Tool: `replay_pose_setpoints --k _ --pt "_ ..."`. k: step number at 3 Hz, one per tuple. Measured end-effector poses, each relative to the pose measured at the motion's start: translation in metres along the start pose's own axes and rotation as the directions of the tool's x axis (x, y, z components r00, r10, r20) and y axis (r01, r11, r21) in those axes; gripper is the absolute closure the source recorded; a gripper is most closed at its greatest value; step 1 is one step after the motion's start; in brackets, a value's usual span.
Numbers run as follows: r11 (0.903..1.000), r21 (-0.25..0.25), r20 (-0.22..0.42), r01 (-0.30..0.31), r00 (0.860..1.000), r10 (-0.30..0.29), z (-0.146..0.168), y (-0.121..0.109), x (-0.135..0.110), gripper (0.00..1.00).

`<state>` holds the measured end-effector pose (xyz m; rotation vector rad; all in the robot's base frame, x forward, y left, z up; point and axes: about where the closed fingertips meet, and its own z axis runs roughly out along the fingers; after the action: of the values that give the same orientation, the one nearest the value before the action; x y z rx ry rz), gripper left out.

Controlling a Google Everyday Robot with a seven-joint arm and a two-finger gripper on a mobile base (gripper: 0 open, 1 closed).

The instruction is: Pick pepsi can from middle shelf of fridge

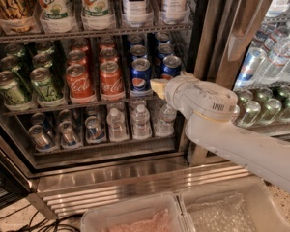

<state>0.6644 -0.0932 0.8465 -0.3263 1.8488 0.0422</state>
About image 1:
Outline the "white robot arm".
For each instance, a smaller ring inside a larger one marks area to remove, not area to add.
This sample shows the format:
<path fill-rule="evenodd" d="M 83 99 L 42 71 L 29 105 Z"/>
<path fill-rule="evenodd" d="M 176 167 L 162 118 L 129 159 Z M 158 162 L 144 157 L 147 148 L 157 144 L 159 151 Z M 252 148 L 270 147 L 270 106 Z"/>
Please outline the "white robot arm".
<path fill-rule="evenodd" d="M 235 126 L 233 91 L 188 72 L 153 79 L 151 87 L 187 119 L 190 141 L 290 193 L 290 143 Z"/>

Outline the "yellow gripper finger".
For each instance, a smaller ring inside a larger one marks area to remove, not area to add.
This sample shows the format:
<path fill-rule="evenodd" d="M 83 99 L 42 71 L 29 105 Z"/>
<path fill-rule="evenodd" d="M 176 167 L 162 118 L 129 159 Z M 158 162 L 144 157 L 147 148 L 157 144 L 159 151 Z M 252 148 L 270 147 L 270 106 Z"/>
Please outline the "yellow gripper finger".
<path fill-rule="evenodd" d="M 165 87 L 168 81 L 166 79 L 151 79 L 152 90 L 162 99 L 165 99 Z"/>

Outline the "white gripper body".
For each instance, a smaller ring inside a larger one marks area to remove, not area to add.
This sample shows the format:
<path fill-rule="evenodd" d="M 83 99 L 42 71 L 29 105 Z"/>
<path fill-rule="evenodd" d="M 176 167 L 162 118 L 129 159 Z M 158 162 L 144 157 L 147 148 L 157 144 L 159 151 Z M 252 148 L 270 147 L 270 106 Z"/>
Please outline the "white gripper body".
<path fill-rule="evenodd" d="M 181 71 L 181 74 L 170 79 L 164 89 L 166 101 L 182 114 L 202 112 L 202 82 L 193 74 Z"/>

